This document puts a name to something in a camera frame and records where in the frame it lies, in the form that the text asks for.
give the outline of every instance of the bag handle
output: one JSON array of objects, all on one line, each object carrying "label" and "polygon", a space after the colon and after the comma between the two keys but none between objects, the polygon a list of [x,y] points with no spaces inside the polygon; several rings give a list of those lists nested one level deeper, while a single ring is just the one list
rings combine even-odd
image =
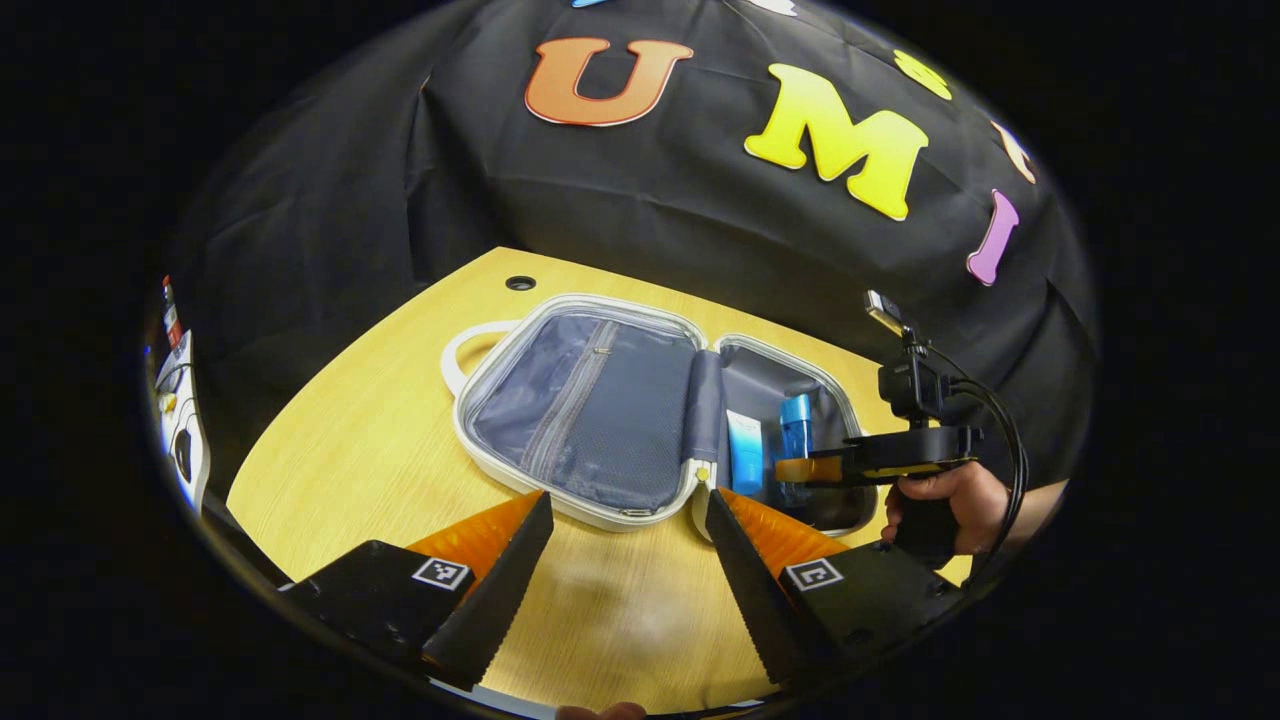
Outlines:
[{"label": "bag handle", "polygon": [[458,348],[462,343],[486,333],[509,333],[518,324],[520,320],[497,320],[475,325],[462,331],[444,346],[444,352],[440,354],[440,374],[444,375],[444,384],[449,387],[453,397],[457,397],[462,392],[462,386],[467,384],[467,375],[458,366]]}]

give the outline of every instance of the toiletry bottle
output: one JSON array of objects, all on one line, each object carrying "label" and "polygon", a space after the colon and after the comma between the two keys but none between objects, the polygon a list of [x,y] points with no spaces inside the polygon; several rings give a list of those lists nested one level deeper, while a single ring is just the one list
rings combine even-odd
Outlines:
[{"label": "toiletry bottle", "polygon": [[764,434],[760,421],[730,410],[728,445],[733,456],[733,492],[751,496],[760,492],[764,473]]},{"label": "toiletry bottle", "polygon": [[[782,459],[809,457],[813,452],[813,414],[808,395],[797,395],[782,401],[778,421],[782,425]],[[803,507],[813,495],[808,487],[796,483],[777,483],[782,507]]]},{"label": "toiletry bottle", "polygon": [[813,452],[813,421],[809,409],[809,396],[797,395],[782,402],[780,423],[782,424],[783,459],[809,457]]}]

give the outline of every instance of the wooden table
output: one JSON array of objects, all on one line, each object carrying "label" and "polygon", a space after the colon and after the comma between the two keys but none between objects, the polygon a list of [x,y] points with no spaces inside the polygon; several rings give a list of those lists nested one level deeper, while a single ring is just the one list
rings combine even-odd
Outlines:
[{"label": "wooden table", "polygon": [[[513,291],[512,275],[536,287]],[[515,497],[481,473],[451,423],[439,357],[461,331],[520,319],[564,292],[662,307],[708,338],[745,333],[831,373],[867,433],[905,429],[882,402],[877,365],[781,325],[584,265],[494,250],[392,313],[325,366],[271,423],[236,477],[228,506],[293,579],[370,538],[408,544]],[[460,352],[470,372],[497,342]],[[879,538],[884,509],[842,538]],[[969,557],[941,573],[960,582]],[[690,514],[609,533],[556,514],[556,529],[483,687],[545,705],[632,701],[650,712],[718,707],[776,691],[751,646],[714,548]]]}]

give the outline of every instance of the orange letter u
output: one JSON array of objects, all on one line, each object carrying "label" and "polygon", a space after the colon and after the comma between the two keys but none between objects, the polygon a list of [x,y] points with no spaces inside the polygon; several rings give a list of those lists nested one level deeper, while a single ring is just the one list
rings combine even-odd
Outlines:
[{"label": "orange letter u", "polygon": [[627,50],[636,55],[626,88],[608,100],[577,94],[577,81],[591,55],[609,46],[599,37],[566,37],[538,46],[541,60],[525,90],[525,106],[539,118],[572,126],[618,126],[653,110],[667,87],[676,61],[692,58],[684,45],[660,40],[636,40]]}]

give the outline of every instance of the blue cap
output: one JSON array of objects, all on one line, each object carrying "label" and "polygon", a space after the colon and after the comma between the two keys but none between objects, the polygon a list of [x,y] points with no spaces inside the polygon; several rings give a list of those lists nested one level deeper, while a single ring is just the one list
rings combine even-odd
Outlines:
[{"label": "blue cap", "polygon": [[782,401],[782,424],[808,421],[813,418],[809,411],[809,396],[797,395]]}]

